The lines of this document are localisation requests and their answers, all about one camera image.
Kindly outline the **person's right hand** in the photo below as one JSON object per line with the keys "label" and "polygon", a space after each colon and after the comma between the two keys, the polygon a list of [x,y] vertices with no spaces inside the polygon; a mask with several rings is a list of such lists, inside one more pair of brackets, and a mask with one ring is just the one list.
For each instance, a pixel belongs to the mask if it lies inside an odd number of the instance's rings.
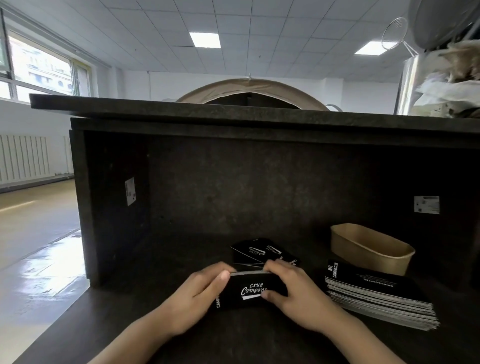
{"label": "person's right hand", "polygon": [[279,276],[285,283],[287,294],[294,300],[291,311],[281,311],[299,326],[325,334],[327,328],[344,313],[301,268],[282,260],[268,260],[264,271]]}

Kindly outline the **person's left hand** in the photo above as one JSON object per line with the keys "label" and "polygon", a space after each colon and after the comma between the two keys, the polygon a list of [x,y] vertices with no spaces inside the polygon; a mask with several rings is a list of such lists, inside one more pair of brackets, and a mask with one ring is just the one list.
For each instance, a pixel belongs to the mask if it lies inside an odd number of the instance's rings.
{"label": "person's left hand", "polygon": [[206,301],[206,288],[221,271],[236,272],[232,266],[218,262],[192,273],[160,306],[170,312],[175,336],[188,331],[207,313],[213,301]]}

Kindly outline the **deck of black cards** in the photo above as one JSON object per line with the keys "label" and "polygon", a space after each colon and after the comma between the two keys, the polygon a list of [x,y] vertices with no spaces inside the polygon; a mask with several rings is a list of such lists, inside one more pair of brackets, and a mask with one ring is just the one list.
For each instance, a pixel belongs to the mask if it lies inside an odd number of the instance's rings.
{"label": "deck of black cards", "polygon": [[285,283],[276,274],[264,270],[232,272],[223,291],[214,299],[211,311],[261,306],[261,293],[274,291],[287,296]]}

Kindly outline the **person's left forearm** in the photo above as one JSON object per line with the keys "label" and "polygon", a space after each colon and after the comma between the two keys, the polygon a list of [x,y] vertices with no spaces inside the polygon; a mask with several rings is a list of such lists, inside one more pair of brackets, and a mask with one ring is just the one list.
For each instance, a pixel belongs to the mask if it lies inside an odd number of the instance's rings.
{"label": "person's left forearm", "polygon": [[154,310],[131,323],[87,364],[147,364],[175,335],[172,315]]}

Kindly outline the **person's right forearm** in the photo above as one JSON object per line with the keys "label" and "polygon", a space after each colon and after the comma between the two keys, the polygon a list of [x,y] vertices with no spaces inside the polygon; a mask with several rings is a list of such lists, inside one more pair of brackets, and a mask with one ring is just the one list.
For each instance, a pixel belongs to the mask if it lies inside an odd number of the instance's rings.
{"label": "person's right forearm", "polygon": [[343,313],[324,332],[349,364],[406,364],[363,322]]}

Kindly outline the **loose pile of black cards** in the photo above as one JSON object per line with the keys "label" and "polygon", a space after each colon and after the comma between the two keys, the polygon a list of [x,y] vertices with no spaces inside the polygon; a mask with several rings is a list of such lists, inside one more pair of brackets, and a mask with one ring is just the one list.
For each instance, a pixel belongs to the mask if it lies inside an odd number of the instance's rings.
{"label": "loose pile of black cards", "polygon": [[267,260],[283,260],[293,266],[300,266],[300,258],[288,252],[284,247],[271,239],[258,238],[242,240],[230,246],[233,253],[233,263],[240,266],[259,268]]}

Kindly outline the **stack of black flyers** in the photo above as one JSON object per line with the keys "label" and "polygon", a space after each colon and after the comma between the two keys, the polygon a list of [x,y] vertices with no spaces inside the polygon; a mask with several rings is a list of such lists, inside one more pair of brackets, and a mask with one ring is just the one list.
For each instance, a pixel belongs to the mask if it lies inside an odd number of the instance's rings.
{"label": "stack of black flyers", "polygon": [[329,259],[327,294],[345,310],[422,331],[439,328],[431,300],[412,279]]}

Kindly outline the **brown paper bowl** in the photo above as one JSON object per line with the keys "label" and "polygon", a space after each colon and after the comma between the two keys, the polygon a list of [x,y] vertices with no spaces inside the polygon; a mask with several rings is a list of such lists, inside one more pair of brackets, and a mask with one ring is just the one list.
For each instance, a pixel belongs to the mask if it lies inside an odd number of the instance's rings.
{"label": "brown paper bowl", "polygon": [[354,266],[404,276],[416,250],[401,240],[353,223],[333,225],[331,251]]}

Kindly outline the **dark stone counter unit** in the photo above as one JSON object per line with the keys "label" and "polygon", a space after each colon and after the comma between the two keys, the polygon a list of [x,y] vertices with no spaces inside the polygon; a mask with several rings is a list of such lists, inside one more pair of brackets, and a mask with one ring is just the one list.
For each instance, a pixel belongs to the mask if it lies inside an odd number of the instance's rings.
{"label": "dark stone counter unit", "polygon": [[[429,332],[360,316],[410,364],[480,364],[480,120],[33,94],[69,131],[90,288],[15,364],[85,364],[230,246],[269,238],[325,282],[330,227],[416,250]],[[127,206],[126,180],[136,201]],[[439,196],[440,214],[413,211]]]}

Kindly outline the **beige dome tent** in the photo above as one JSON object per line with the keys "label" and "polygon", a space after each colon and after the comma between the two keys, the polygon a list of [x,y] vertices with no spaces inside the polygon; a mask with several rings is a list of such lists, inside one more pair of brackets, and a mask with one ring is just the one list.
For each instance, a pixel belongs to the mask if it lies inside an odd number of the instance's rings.
{"label": "beige dome tent", "polygon": [[209,83],[184,94],[177,102],[207,104],[219,98],[253,93],[281,100],[300,110],[323,111],[329,109],[313,96],[288,84],[259,78],[234,78]]}

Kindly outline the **square ceiling light panel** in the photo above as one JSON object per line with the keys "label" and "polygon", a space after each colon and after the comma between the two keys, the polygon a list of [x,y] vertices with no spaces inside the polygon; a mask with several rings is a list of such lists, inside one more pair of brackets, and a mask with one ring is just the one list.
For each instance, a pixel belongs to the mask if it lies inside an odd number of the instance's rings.
{"label": "square ceiling light panel", "polygon": [[196,48],[220,49],[220,39],[218,33],[207,32],[189,32],[193,45]]}
{"label": "square ceiling light panel", "polygon": [[380,56],[399,45],[398,41],[372,40],[355,52],[359,56]]}

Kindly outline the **stainless steel pot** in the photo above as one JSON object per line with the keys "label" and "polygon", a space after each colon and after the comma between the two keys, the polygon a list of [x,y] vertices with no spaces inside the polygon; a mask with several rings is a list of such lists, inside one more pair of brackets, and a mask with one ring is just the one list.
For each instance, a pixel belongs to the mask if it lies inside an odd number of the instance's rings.
{"label": "stainless steel pot", "polygon": [[429,70],[429,55],[430,52],[425,52],[403,61],[393,110],[394,115],[411,115],[413,105],[420,97],[417,88],[423,84],[431,72]]}

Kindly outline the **large metal bowl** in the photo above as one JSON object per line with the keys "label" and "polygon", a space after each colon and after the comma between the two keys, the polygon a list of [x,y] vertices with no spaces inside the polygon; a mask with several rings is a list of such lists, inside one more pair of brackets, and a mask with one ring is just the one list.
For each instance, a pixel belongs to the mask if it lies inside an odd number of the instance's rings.
{"label": "large metal bowl", "polygon": [[480,0],[409,0],[408,27],[415,44],[432,50],[461,35],[480,18]]}

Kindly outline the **white wall radiator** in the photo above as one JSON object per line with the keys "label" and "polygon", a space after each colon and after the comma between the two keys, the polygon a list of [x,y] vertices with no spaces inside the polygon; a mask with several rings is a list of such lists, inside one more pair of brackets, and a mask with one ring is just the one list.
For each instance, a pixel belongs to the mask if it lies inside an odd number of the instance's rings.
{"label": "white wall radiator", "polygon": [[0,188],[73,173],[69,136],[0,134]]}

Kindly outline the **window with metal frame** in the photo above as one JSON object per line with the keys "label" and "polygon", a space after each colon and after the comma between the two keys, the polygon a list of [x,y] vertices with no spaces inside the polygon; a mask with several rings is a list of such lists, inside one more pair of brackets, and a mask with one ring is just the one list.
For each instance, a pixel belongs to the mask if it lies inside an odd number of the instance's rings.
{"label": "window with metal frame", "polygon": [[91,67],[47,46],[22,21],[0,6],[0,99],[28,104],[31,94],[93,96]]}

